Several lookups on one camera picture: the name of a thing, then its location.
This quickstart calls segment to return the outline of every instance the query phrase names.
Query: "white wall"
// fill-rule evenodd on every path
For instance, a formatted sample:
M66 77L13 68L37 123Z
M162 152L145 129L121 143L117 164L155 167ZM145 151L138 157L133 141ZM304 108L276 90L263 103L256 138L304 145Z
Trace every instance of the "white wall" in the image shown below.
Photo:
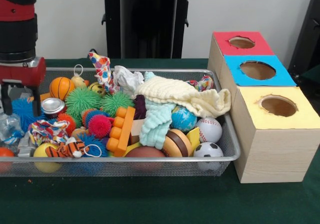
M183 57L207 58L213 30L258 30L288 65L309 0L189 0L189 28ZM104 0L37 0L37 55L86 57L90 48L106 54L101 26Z

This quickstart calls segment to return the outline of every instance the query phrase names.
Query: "shape sorter box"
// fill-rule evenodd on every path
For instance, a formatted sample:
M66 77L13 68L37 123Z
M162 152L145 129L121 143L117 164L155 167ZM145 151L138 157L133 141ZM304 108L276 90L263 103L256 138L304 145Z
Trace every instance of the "shape sorter box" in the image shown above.
M320 143L320 117L299 87L238 87L231 110L241 183L301 182Z
M296 86L275 55L224 56L220 85L231 93L232 104L237 86Z
M225 55L274 55L274 53L259 32L213 32L207 68L215 71L219 79Z

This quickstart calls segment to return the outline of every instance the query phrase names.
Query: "orange basketball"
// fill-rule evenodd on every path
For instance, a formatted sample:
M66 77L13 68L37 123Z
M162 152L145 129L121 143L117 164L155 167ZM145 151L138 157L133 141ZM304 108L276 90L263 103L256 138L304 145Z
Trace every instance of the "orange basketball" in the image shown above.
M50 95L64 101L70 92L75 89L75 84L68 78L59 77L50 84Z

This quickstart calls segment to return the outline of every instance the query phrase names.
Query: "metal basket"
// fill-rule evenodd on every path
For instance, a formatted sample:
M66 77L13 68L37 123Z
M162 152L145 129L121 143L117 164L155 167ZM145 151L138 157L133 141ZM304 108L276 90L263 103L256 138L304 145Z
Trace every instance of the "metal basket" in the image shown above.
M71 78L73 68L47 68L40 93L48 92L51 81L57 77ZM213 78L217 91L221 90L217 76L202 69L130 69L153 71L155 75L180 80L200 80L204 75ZM95 82L94 68L85 68L82 78ZM240 156L240 147L229 113L218 118L222 125L222 137L218 141L224 157L213 158L0 158L0 176L3 177L116 177L116 176L221 176L231 161ZM39 171L35 163L51 165L60 163L52 173ZM214 163L214 170L201 171L199 165Z

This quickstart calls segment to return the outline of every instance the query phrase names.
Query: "red box lid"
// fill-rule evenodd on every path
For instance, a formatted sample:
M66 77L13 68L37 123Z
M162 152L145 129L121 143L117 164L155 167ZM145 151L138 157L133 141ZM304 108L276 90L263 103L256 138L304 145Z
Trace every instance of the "red box lid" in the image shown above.
M223 55L274 55L260 32L234 31L213 34Z

